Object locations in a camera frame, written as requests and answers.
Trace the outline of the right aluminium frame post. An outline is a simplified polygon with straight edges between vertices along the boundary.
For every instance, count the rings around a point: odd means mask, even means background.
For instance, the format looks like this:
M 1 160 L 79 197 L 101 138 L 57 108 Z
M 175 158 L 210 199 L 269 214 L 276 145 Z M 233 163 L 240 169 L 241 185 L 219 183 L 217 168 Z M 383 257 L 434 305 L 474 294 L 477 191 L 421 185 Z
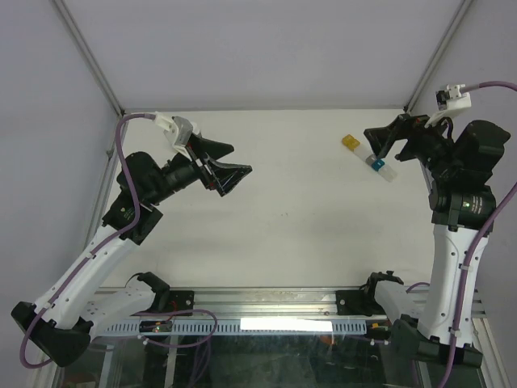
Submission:
M 418 79 L 415 88 L 413 89 L 409 99 L 403 107 L 403 111 L 405 113 L 411 112 L 412 109 L 416 106 L 417 102 L 420 100 L 424 89 L 431 80 L 433 73 L 441 62 L 443 55 L 446 53 L 448 46 L 455 37 L 457 30 L 464 21 L 465 16 L 468 14 L 473 4 L 473 0 L 461 0 L 458 7 L 455 9 L 447 27 L 443 32 L 443 35 L 439 39 L 439 43 L 431 54 L 431 57 L 427 62 L 422 75 Z

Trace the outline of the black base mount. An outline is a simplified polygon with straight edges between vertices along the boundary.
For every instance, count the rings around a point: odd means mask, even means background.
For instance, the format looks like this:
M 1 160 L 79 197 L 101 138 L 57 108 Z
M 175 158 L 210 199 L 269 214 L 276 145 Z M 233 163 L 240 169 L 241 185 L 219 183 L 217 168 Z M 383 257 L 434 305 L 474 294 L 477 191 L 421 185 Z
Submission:
M 336 291 L 335 302 L 339 316 L 366 316 L 385 315 L 385 310 L 375 299 L 375 292 L 380 297 L 387 297 L 390 301 L 401 302 L 409 299 L 404 287 L 397 285 L 391 289 L 378 285 L 373 292 L 367 293 L 359 289 L 341 289 Z
M 133 313 L 132 316 L 171 316 L 180 312 L 180 316 L 192 316 L 191 309 L 195 306 L 195 291 L 192 289 L 171 289 L 161 292 L 152 300 L 149 308 Z

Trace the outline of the aluminium frame post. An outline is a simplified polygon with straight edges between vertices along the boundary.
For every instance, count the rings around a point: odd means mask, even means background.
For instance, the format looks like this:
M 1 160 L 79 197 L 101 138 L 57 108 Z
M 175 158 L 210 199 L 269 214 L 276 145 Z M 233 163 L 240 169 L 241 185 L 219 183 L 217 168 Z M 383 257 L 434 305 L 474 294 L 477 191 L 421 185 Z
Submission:
M 433 73 L 441 62 L 443 55 L 446 53 L 448 46 L 455 37 L 457 30 L 464 21 L 465 16 L 468 14 L 473 4 L 473 0 L 461 0 L 458 7 L 455 9 L 447 27 L 443 32 L 443 35 L 439 39 L 439 43 L 431 54 L 431 57 L 427 62 L 422 75 L 418 79 L 415 88 L 413 89 L 409 99 L 403 107 L 403 111 L 405 113 L 411 112 L 412 109 L 416 106 L 417 102 L 420 100 L 424 89 L 431 80 Z
M 63 23 L 65 30 L 76 46 L 87 69 L 90 71 L 105 99 L 108 101 L 110 108 L 117 116 L 122 116 L 124 114 L 123 105 L 117 98 L 116 93 L 113 91 L 105 73 L 103 72 L 88 42 L 86 41 L 86 38 L 80 27 L 78 26 L 78 22 L 66 4 L 66 1 L 51 0 L 50 4 L 53 6 L 57 16 Z

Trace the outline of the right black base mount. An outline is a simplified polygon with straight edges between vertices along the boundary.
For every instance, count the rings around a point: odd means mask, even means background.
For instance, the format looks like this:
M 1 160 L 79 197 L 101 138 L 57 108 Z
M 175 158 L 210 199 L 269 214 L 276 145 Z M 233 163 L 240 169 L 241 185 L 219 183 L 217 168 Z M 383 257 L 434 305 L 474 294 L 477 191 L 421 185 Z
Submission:
M 375 292 L 380 297 L 387 297 L 390 301 L 401 302 L 409 299 L 404 287 L 397 285 L 391 289 L 378 285 L 373 292 L 367 293 L 359 289 L 341 289 L 336 291 L 335 302 L 339 316 L 366 316 L 385 315 L 385 310 L 375 299 Z

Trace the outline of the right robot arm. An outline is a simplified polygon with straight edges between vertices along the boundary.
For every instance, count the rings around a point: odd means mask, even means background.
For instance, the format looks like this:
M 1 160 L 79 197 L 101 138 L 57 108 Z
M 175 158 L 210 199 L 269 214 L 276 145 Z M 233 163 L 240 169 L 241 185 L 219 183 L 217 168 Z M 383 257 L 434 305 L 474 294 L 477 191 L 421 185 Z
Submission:
M 392 272 L 372 273 L 361 288 L 361 302 L 371 313 L 385 312 L 395 352 L 416 361 L 478 368 L 482 354 L 473 345 L 471 323 L 475 283 L 502 210 L 487 182 L 511 135 L 489 121 L 474 120 L 453 138 L 451 118 L 427 120 L 402 114 L 385 127 L 364 131 L 377 158 L 404 141 L 396 160 L 416 159 L 431 173 L 434 259 L 425 305 L 419 311 Z

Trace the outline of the left aluminium frame post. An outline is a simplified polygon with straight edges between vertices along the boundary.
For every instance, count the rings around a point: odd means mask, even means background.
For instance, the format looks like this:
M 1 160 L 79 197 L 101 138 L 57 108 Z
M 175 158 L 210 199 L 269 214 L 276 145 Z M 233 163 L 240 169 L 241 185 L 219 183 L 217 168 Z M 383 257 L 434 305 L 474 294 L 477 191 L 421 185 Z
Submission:
M 90 71 L 105 99 L 108 101 L 110 108 L 117 116 L 122 116 L 124 114 L 123 105 L 117 98 L 116 93 L 113 91 L 105 73 L 103 72 L 88 42 L 86 41 L 86 38 L 80 27 L 78 26 L 78 22 L 66 4 L 66 1 L 51 0 L 50 4 L 53 6 L 57 16 L 63 23 L 65 30 L 76 46 L 87 69 Z

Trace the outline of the weekly pill organizer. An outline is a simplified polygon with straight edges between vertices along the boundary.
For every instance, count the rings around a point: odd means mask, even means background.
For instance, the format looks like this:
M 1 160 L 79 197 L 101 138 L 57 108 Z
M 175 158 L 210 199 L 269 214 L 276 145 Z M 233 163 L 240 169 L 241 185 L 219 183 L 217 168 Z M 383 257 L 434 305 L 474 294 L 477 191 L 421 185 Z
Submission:
M 342 144 L 387 182 L 393 182 L 397 178 L 397 172 L 389 164 L 378 158 L 366 145 L 352 135 L 347 134 L 342 139 Z

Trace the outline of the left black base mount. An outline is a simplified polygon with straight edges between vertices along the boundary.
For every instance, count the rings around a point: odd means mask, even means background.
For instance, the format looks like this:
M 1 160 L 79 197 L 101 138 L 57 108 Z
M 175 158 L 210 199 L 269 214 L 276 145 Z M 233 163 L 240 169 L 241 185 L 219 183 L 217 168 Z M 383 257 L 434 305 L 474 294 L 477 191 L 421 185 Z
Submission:
M 152 300 L 149 308 L 133 313 L 132 316 L 171 316 L 180 312 L 180 316 L 192 316 L 191 309 L 195 306 L 195 291 L 192 289 L 171 289 L 161 292 Z

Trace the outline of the aluminium mounting rail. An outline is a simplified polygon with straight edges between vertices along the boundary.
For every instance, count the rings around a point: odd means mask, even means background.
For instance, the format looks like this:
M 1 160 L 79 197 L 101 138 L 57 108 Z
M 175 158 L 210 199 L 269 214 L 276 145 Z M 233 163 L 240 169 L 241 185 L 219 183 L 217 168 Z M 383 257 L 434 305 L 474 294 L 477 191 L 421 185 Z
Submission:
M 239 317 L 338 317 L 334 289 L 193 289 L 195 306 L 192 315 L 206 310 L 218 318 Z M 129 285 L 110 293 L 92 294 L 72 299 L 61 295 L 48 305 L 45 314 L 55 322 L 74 325 L 79 317 L 127 318 L 149 308 L 152 300 L 165 290 L 154 292 L 144 284 Z

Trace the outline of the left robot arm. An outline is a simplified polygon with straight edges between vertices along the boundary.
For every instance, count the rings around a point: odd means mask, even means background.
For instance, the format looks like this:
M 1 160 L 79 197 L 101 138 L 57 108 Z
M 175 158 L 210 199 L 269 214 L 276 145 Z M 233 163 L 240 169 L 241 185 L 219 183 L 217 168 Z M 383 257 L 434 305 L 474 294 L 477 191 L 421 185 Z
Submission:
M 120 194 L 104 215 L 84 252 L 48 292 L 35 302 L 19 302 L 11 316 L 51 363 L 73 364 L 93 339 L 128 316 L 173 310 L 170 286 L 152 272 L 143 272 L 123 291 L 100 302 L 92 297 L 117 265 L 148 237 L 162 218 L 158 206 L 195 182 L 219 196 L 229 194 L 252 172 L 250 165 L 225 163 L 232 145 L 191 135 L 186 152 L 160 167 L 143 151 L 124 159 L 116 178 Z

